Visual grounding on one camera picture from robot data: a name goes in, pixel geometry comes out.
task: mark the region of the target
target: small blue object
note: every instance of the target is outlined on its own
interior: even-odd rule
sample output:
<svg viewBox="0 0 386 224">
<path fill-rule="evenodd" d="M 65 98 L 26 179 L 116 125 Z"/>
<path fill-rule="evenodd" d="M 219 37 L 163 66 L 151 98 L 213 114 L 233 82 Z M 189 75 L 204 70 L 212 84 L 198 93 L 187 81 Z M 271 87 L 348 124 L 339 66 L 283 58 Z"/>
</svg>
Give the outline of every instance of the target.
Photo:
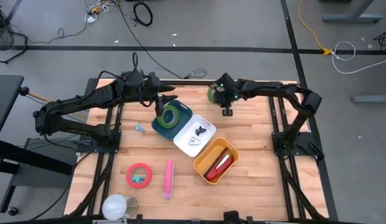
<svg viewBox="0 0 386 224">
<path fill-rule="evenodd" d="M 137 124 L 137 125 L 135 125 L 135 131 L 144 132 L 144 129 L 142 128 L 142 126 L 140 124 Z"/>
<path fill-rule="evenodd" d="M 144 180 L 145 180 L 145 178 L 144 178 L 144 177 L 141 177 L 141 176 L 137 176 L 137 177 L 133 177 L 133 178 L 132 178 L 132 181 L 133 181 L 134 183 L 143 183 Z"/>
</svg>

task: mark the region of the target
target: pink highlighter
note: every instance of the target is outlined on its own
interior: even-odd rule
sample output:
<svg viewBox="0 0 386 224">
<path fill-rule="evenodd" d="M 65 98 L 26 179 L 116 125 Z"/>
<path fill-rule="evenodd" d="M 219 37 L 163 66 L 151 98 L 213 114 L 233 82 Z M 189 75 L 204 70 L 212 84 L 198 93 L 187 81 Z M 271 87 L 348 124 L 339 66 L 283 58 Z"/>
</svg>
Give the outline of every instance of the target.
<svg viewBox="0 0 386 224">
<path fill-rule="evenodd" d="M 166 165 L 166 176 L 164 178 L 164 193 L 162 193 L 162 196 L 165 199 L 171 199 L 173 183 L 174 183 L 174 162 L 168 159 L 167 165 Z"/>
</svg>

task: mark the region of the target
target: wooden table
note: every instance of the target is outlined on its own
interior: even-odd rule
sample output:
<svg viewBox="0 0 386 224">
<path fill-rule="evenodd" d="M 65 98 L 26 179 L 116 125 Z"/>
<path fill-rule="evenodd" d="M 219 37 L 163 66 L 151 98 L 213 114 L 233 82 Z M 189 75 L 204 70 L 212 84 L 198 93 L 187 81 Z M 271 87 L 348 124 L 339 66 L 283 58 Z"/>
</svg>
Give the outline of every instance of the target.
<svg viewBox="0 0 386 224">
<path fill-rule="evenodd" d="M 110 82 L 111 79 L 101 79 L 98 86 Z M 207 86 L 176 87 L 166 94 L 178 95 L 178 100 L 190 107 L 194 114 L 214 124 L 217 132 L 212 139 L 225 138 L 238 149 L 240 159 L 218 185 L 209 185 L 194 170 L 194 158 L 185 155 L 172 141 L 164 139 L 152 129 L 154 104 L 145 108 L 139 103 L 127 103 L 121 119 L 122 140 L 113 164 L 109 195 L 134 196 L 139 204 L 137 213 L 143 214 L 144 219 L 223 220 L 223 212 L 238 210 L 240 217 L 252 216 L 254 220 L 287 220 L 280 167 L 271 140 L 273 125 L 268 98 L 256 97 L 234 102 L 233 116 L 223 117 L 222 109 L 209 103 Z M 296 111 L 286 100 L 285 106 L 291 123 Z M 105 118 L 106 110 L 91 109 L 88 124 L 104 123 Z M 278 121 L 283 130 L 280 117 Z M 137 123 L 146 130 L 144 133 L 134 130 Z M 174 188 L 170 200 L 162 197 L 167 159 L 175 163 Z M 126 183 L 126 172 L 131 165 L 139 162 L 151 168 L 153 177 L 147 187 L 133 189 Z M 97 154 L 92 154 L 75 169 L 65 214 L 72 212 L 90 190 L 96 163 Z M 320 214 L 328 217 L 316 161 L 309 156 L 298 156 L 296 163 L 303 192 Z M 294 214 L 298 217 L 296 197 L 291 188 L 290 191 Z M 94 213 L 98 213 L 101 192 L 98 191 Z"/>
</svg>

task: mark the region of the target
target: yellow bin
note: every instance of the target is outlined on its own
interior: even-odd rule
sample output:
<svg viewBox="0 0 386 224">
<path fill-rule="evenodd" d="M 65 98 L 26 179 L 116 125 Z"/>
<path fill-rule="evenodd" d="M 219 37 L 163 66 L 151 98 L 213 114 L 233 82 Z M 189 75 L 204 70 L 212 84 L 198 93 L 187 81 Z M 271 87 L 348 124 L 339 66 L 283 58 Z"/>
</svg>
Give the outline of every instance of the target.
<svg viewBox="0 0 386 224">
<path fill-rule="evenodd" d="M 228 153 L 233 156 L 232 164 L 212 181 L 208 181 L 204 174 L 210 169 L 210 166 L 215 162 L 215 160 L 219 157 L 222 151 L 227 147 Z M 223 138 L 215 139 L 204 151 L 196 158 L 194 161 L 194 169 L 200 174 L 205 181 L 209 184 L 218 184 L 219 180 L 228 172 L 229 168 L 233 166 L 233 164 L 238 160 L 239 154 L 237 149 L 235 149 L 229 142 L 224 140 Z"/>
</svg>

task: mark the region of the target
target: concrete floor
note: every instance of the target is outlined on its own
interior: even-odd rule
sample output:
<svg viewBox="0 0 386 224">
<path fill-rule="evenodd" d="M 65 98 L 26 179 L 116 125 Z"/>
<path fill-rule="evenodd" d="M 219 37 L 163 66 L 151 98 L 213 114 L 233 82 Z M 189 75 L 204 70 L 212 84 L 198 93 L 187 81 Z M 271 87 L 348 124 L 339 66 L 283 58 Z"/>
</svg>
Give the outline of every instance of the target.
<svg viewBox="0 0 386 224">
<path fill-rule="evenodd" d="M 6 15 L 15 2 L 0 0 Z M 319 40 L 326 47 L 334 48 L 336 43 L 346 40 L 357 49 L 378 50 L 378 44 L 372 39 L 386 30 L 386 0 L 375 1 L 366 11 L 384 14 L 385 19 L 378 24 L 325 24 L 321 20 L 323 14 L 351 11 L 358 2 L 361 1 L 350 4 L 306 1 L 303 18 L 317 31 Z M 154 13 L 153 25 L 132 27 L 137 38 L 147 46 L 291 48 L 279 1 L 156 0 L 147 3 Z M 318 49 L 311 33 L 299 22 L 298 4 L 298 0 L 287 0 L 298 48 Z M 32 40 L 48 41 L 57 36 L 59 27 L 64 28 L 66 35 L 82 29 L 84 7 L 83 0 L 24 0 L 11 22 Z M 130 3 L 123 4 L 123 10 L 133 14 Z M 109 12 L 101 14 L 79 36 L 56 40 L 51 45 L 138 46 L 138 43 L 125 27 L 117 8 L 110 6 Z M 11 50 L 0 52 L 0 56 L 14 53 Z M 298 81 L 293 54 L 151 54 L 181 75 L 201 67 L 208 70 L 208 79 L 229 72 L 235 78 Z M 30 87 L 31 92 L 50 99 L 64 99 L 82 94 L 88 78 L 96 77 L 101 70 L 115 73 L 131 70 L 131 55 L 129 51 L 31 50 L 9 65 L 0 64 L 0 74 L 23 75 L 24 85 Z M 173 78 L 144 52 L 138 52 L 138 55 L 139 68 L 154 71 L 161 78 Z M 386 56 L 360 55 L 351 62 L 337 63 L 337 66 L 343 71 L 352 71 L 385 59 Z M 308 87 L 323 97 L 316 120 L 339 219 L 386 223 L 386 105 L 355 106 L 350 102 L 352 95 L 386 93 L 386 63 L 356 74 L 342 75 L 332 67 L 330 57 L 301 55 L 301 61 Z M 38 137 L 32 112 L 39 108 L 40 105 L 30 99 L 19 97 L 0 139 L 20 145 L 26 138 Z M 7 181 L 9 176 L 0 174 L 0 189 Z M 20 214 L 15 217 L 0 214 L 0 222 L 27 220 L 45 210 L 61 193 L 62 189 L 21 187 L 11 201 L 12 206 L 21 209 Z M 0 191 L 0 200 L 2 196 L 3 191 Z M 64 203 L 65 197 L 44 217 L 61 216 Z"/>
</svg>

